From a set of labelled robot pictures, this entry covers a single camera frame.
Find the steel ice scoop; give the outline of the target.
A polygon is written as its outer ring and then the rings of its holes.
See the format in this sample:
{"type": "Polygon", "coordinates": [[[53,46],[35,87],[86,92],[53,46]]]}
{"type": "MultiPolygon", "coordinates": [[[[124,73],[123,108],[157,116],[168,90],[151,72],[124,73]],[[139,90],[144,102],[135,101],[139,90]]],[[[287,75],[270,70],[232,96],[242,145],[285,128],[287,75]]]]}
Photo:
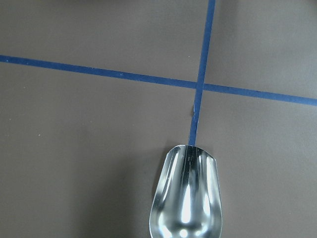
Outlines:
{"type": "Polygon", "coordinates": [[[219,238],[222,206],[216,159],[177,145],[166,155],[149,217],[153,238],[219,238]]]}

